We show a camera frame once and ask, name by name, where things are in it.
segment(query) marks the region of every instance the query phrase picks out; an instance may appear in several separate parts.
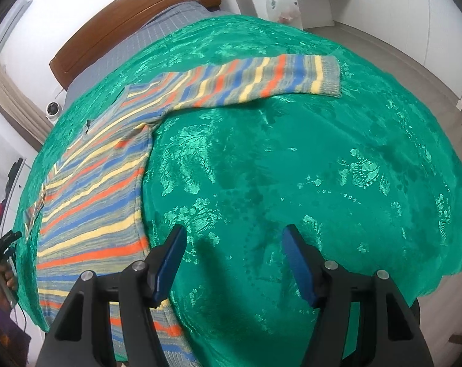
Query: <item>plastic bag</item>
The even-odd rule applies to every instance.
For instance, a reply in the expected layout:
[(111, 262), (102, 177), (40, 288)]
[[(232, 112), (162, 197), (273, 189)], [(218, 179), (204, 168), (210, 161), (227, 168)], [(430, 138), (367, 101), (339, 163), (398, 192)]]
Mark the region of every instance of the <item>plastic bag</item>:
[(267, 0), (267, 14), (270, 21), (286, 24), (300, 17), (299, 7), (294, 0)]

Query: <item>bed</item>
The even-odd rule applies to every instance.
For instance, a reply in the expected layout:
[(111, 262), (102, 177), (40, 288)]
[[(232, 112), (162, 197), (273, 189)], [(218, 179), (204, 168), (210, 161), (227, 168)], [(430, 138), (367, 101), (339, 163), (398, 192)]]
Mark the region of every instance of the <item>bed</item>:
[[(51, 68), (70, 106), (32, 166), (15, 229), (24, 230), (21, 211), (51, 167), (125, 85), (236, 58), (332, 55), (342, 73), (338, 99), (287, 94), (196, 109), (170, 115), (155, 132), (142, 212), (151, 246), (174, 223), (189, 233), (170, 299), (193, 357), (188, 365), (299, 365), (316, 314), (284, 263), (286, 224), (348, 269), (388, 270), (409, 303), (462, 269), (462, 164), (421, 102), (332, 41), (242, 15), (209, 13), (123, 61), (144, 26), (183, 1), (117, 0), (55, 56)], [(220, 3), (196, 1), (208, 9)], [(55, 310), (39, 308), (40, 227), (38, 219), (17, 245), (19, 297), (48, 331)], [(349, 335), (351, 351), (355, 330)]]

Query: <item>screw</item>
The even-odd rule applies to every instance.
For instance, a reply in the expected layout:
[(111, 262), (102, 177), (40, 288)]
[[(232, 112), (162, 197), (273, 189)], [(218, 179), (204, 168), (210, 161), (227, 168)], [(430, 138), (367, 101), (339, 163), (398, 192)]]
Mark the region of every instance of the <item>screw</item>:
[(377, 271), (377, 277), (382, 280), (387, 280), (389, 278), (389, 273), (383, 270)]
[(92, 271), (84, 271), (81, 274), (81, 280), (83, 281), (88, 281), (93, 277), (93, 272)]
[(330, 269), (331, 271), (338, 269), (338, 262), (336, 261), (326, 261), (325, 268)]
[(137, 271), (142, 271), (146, 267), (146, 263), (144, 261), (135, 261), (132, 264), (132, 269)]

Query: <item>striped sweater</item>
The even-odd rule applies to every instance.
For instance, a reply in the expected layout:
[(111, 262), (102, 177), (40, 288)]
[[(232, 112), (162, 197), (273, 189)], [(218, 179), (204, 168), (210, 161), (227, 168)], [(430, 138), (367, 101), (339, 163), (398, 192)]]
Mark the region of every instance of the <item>striped sweater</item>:
[[(37, 285), (47, 322), (52, 323), (81, 272), (120, 272), (149, 252), (141, 181), (152, 133), (166, 114), (293, 92), (338, 96), (339, 90), (334, 57), (303, 55), (199, 66), (127, 86), (68, 147), (26, 211), (27, 236), (42, 211)], [(118, 306), (110, 305), (110, 312), (115, 352), (124, 356)], [(170, 366), (199, 365), (168, 301), (152, 315)]]

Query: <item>sweater sleeve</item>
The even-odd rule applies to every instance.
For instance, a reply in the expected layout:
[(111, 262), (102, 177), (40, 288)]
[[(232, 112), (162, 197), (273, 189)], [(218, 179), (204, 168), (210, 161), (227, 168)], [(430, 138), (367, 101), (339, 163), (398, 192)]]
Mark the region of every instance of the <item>sweater sleeve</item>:
[(19, 367), (27, 364), (30, 336), (23, 332), (10, 316), (0, 309), (0, 342)]

